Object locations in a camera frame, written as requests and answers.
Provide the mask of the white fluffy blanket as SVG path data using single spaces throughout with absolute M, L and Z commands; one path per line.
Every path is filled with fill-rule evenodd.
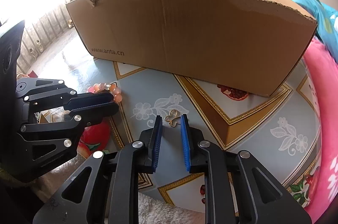
M 78 154 L 39 177 L 34 184 L 34 192 L 46 202 L 84 162 L 85 158 Z M 139 223 L 204 223 L 203 213 L 169 205 L 143 193 L 138 193 L 138 199 Z

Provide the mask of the patterned fruit tablecloth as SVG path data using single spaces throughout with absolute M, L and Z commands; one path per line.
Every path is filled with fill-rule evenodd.
M 304 61 L 300 61 L 271 97 L 232 91 L 184 76 L 95 59 L 74 29 L 62 34 L 32 66 L 38 77 L 62 79 L 84 92 L 96 83 L 122 91 L 116 115 L 103 134 L 106 149 L 123 148 L 163 120 L 158 167 L 139 175 L 139 190 L 154 199 L 204 211 L 204 175 L 190 174 L 183 159 L 179 117 L 225 151 L 250 152 L 303 207 L 315 193 L 321 163 L 321 124 L 317 95 Z

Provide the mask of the pink floral quilt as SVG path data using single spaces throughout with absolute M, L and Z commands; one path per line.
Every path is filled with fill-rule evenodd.
M 304 59 L 317 94 L 321 121 L 321 166 L 305 210 L 313 223 L 337 223 L 337 64 L 313 38 Z

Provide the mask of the brown cardboard box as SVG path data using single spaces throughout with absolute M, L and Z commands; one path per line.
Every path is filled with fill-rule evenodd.
M 68 13 L 100 59 L 271 96 L 316 20 L 291 0 L 73 0 Z

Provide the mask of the blue floral pillow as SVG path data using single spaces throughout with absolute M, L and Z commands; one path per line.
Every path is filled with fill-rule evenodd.
M 317 21 L 317 38 L 326 46 L 337 62 L 337 10 L 320 0 L 292 0 L 310 13 Z

